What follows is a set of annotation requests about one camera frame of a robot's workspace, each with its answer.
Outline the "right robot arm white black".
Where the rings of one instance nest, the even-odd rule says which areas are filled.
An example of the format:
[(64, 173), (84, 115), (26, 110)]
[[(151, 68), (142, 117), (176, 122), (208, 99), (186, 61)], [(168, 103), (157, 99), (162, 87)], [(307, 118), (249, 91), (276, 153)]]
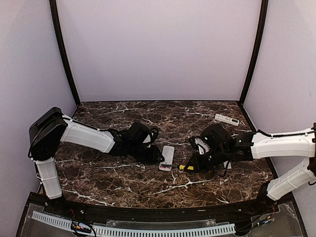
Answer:
[(263, 214), (271, 203), (304, 184), (316, 183), (316, 128), (284, 134), (261, 130), (232, 137), (220, 124), (212, 124), (199, 136), (190, 138), (195, 150), (189, 162), (180, 168), (191, 172), (208, 172), (216, 166), (268, 157), (303, 157), (282, 176), (264, 183), (253, 201), (252, 210)]

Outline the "white remote control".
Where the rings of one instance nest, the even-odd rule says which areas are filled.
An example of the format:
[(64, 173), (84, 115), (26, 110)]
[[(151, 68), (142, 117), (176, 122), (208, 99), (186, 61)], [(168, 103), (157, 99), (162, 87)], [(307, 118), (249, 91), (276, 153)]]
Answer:
[(239, 126), (239, 120), (235, 119), (235, 118), (231, 118), (231, 117), (227, 117), (221, 114), (216, 114), (215, 115), (215, 120), (217, 121), (221, 121), (230, 125), (234, 125), (234, 126)]

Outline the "right black frame post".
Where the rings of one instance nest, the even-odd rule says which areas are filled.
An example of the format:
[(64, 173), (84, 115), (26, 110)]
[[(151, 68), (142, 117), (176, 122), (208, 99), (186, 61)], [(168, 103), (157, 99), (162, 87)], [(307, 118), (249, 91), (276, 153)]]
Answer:
[(255, 41), (253, 45), (253, 50), (249, 62), (249, 67), (247, 70), (247, 74), (245, 77), (245, 82), (242, 88), (242, 92), (239, 98), (239, 106), (243, 107), (244, 103), (246, 101), (246, 97), (248, 95), (251, 81), (254, 75), (260, 47), (261, 47), (261, 42), (262, 42), (262, 37), (264, 33), (264, 28), (265, 28), (265, 22), (266, 22), (266, 17), (267, 17), (267, 12), (268, 12), (268, 0), (262, 0), (261, 1), (261, 7), (260, 7), (260, 14), (259, 14), (259, 20), (258, 20), (258, 26), (257, 26), (257, 31), (256, 31), (256, 36), (255, 36)]

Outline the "black frame post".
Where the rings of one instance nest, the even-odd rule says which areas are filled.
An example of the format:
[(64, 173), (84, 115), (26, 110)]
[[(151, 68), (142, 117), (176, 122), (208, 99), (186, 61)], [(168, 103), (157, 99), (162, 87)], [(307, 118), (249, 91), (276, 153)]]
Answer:
[(75, 85), (75, 80), (72, 74), (71, 66), (70, 66), (69, 59), (66, 52), (66, 47), (65, 47), (65, 43), (64, 43), (64, 39), (62, 35), (62, 28), (60, 24), (59, 13), (58, 13), (57, 1), (49, 0), (49, 5), (50, 5), (50, 12), (51, 12), (51, 17), (52, 17), (53, 27), (55, 31), (55, 37), (56, 37), (61, 61), (63, 64), (64, 72), (66, 75), (66, 79), (67, 79), (73, 100), (75, 102), (76, 107), (78, 107), (81, 104), (81, 101), (80, 101), (79, 93)]
[(260, 7), (260, 14), (259, 14), (259, 20), (258, 20), (258, 26), (257, 26), (257, 31), (256, 31), (256, 36), (255, 36), (255, 41), (253, 45), (253, 50), (249, 62), (249, 67), (247, 70), (247, 74), (245, 77), (245, 82), (242, 88), (242, 92), (239, 98), (239, 106), (243, 107), (244, 103), (246, 101), (246, 97), (248, 95), (251, 81), (254, 75), (260, 47), (261, 47), (261, 42), (262, 42), (262, 37), (264, 33), (264, 28), (265, 28), (265, 22), (266, 22), (266, 17), (267, 17), (267, 12), (268, 12), (268, 0), (262, 0), (261, 1), (261, 7)]

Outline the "yellow handle screwdriver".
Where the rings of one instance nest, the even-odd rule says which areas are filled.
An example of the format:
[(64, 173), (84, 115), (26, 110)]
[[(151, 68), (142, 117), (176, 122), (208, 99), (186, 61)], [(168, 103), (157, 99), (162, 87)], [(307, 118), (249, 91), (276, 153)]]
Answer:
[(186, 167), (185, 165), (174, 165), (173, 167), (176, 167), (179, 170), (194, 170), (193, 166)]

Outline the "grey remote control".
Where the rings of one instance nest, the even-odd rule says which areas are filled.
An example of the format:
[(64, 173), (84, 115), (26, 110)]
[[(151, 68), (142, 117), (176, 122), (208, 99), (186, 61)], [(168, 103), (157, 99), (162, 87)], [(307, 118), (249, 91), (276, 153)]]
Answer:
[(173, 146), (164, 146), (162, 149), (162, 154), (165, 158), (164, 162), (160, 162), (159, 167), (161, 165), (171, 166), (173, 164), (173, 157), (174, 157), (175, 148)]

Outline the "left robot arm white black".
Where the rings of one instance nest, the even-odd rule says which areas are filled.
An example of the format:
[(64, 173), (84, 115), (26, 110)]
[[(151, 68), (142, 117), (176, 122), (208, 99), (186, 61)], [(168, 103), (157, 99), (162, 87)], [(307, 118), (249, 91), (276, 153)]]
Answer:
[(116, 157), (130, 156), (143, 164), (156, 164), (165, 160), (154, 145), (158, 129), (149, 129), (134, 122), (128, 129), (99, 129), (64, 115), (53, 107), (29, 129), (30, 148), (28, 157), (34, 161), (50, 207), (59, 215), (66, 215), (70, 205), (63, 195), (55, 166), (55, 154), (60, 143), (73, 143), (98, 150)]

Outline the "grey battery cover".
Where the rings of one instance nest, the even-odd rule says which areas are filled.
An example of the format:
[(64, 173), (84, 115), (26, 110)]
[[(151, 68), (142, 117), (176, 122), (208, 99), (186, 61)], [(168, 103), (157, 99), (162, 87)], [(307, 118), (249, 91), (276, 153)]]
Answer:
[(232, 165), (231, 165), (231, 163), (230, 163), (229, 161), (224, 162), (224, 163), (223, 163), (223, 166), (224, 166), (225, 168), (227, 168), (227, 169), (232, 169)]

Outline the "left black frame post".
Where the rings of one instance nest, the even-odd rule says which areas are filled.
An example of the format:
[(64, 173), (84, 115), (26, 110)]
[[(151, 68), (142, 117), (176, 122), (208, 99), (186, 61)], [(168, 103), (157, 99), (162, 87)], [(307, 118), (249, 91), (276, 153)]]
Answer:
[(53, 27), (55, 31), (55, 37), (56, 37), (61, 61), (63, 64), (64, 72), (66, 75), (66, 79), (67, 79), (73, 100), (75, 102), (76, 107), (78, 107), (81, 104), (81, 101), (80, 101), (79, 93), (75, 85), (75, 80), (72, 74), (71, 66), (70, 66), (69, 59), (66, 52), (66, 47), (65, 47), (65, 43), (64, 43), (64, 39), (62, 35), (62, 28), (60, 24), (59, 13), (58, 13), (57, 1), (49, 0), (49, 5), (50, 5), (50, 12), (51, 12), (51, 17), (52, 17)]

